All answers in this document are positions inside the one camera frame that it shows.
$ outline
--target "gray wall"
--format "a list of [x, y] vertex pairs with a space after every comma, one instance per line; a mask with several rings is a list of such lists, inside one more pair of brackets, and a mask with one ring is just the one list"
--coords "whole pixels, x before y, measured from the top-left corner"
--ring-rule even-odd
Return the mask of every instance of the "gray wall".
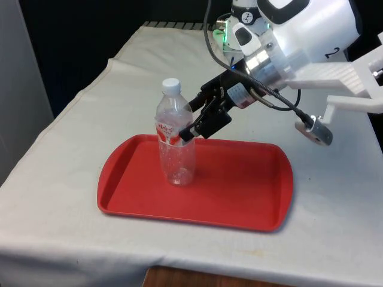
[[53, 117], [18, 0], [0, 0], [0, 185]]

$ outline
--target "plastic water bottle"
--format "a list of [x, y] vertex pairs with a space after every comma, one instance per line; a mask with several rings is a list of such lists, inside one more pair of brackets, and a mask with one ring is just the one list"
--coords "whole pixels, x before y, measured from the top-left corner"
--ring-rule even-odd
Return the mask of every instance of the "plastic water bottle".
[[187, 185], [194, 178], [195, 142], [184, 142], [178, 134], [193, 122], [192, 109], [181, 95], [179, 80], [164, 80], [162, 92], [155, 117], [162, 170], [171, 184]]

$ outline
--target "white tablecloth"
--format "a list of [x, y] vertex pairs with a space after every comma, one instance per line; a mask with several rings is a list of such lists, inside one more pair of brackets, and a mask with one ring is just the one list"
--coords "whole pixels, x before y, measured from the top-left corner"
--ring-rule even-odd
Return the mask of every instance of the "white tablecloth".
[[[97, 208], [111, 152], [155, 132], [162, 79], [179, 78], [190, 100], [220, 72], [201, 31], [140, 28], [0, 189], [2, 286], [139, 286], [152, 265], [297, 286], [383, 286], [383, 156], [366, 114], [338, 113], [335, 141], [322, 148], [295, 130], [293, 113], [259, 104], [231, 112], [233, 123], [216, 138], [277, 144], [293, 166], [294, 200], [278, 232], [110, 217]], [[302, 109], [322, 114], [328, 92], [303, 91]]]

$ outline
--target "metal cylinder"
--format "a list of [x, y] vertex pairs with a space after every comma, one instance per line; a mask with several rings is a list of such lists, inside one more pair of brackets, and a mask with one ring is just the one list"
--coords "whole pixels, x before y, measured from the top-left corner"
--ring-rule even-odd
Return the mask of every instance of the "metal cylinder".
[[272, 47], [260, 48], [251, 56], [246, 57], [247, 72], [273, 90], [282, 90], [286, 84], [272, 63], [267, 49], [272, 49]]

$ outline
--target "bottle label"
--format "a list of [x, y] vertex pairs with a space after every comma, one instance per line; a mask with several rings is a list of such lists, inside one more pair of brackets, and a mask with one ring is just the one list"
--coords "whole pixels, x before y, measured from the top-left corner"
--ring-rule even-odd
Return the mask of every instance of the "bottle label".
[[178, 129], [169, 124], [156, 122], [156, 130], [159, 140], [167, 145], [181, 148], [187, 144], [187, 142], [184, 142], [178, 135], [182, 129]]

